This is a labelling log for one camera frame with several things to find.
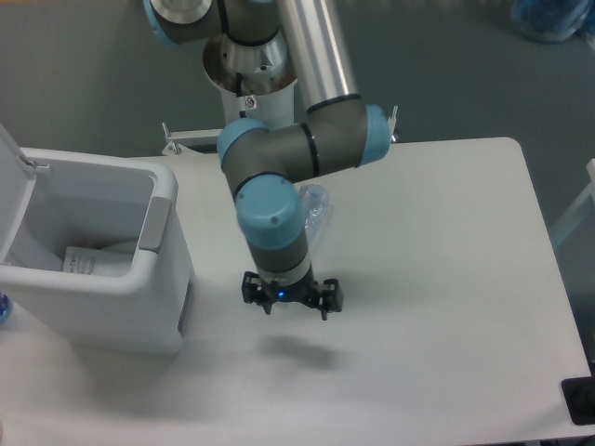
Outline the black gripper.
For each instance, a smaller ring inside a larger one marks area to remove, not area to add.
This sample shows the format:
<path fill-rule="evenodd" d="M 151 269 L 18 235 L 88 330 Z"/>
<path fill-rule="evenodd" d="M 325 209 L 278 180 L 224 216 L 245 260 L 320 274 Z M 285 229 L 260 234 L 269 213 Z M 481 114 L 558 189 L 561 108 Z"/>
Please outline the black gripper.
<path fill-rule="evenodd" d="M 307 273 L 297 282 L 281 285 L 277 281 L 265 282 L 258 274 L 246 271 L 241 285 L 242 297 L 246 304 L 255 304 L 270 314 L 275 303 L 301 303 L 307 308 L 320 312 L 321 319 L 327 321 L 331 313 L 343 309 L 343 292 L 337 279 L 315 281 Z"/>

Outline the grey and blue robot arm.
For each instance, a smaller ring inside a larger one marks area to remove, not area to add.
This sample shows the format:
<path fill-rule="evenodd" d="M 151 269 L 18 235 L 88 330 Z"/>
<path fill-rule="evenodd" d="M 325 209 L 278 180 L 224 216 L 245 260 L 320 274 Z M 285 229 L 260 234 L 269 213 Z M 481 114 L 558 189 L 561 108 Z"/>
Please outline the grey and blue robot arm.
<path fill-rule="evenodd" d="M 384 158 L 394 115 L 362 101 L 332 1 L 147 1 L 155 35 L 205 39 L 212 81 L 234 95 L 217 152 L 256 270 L 244 301 L 270 310 L 296 302 L 339 312 L 335 279 L 312 273 L 299 181 Z"/>

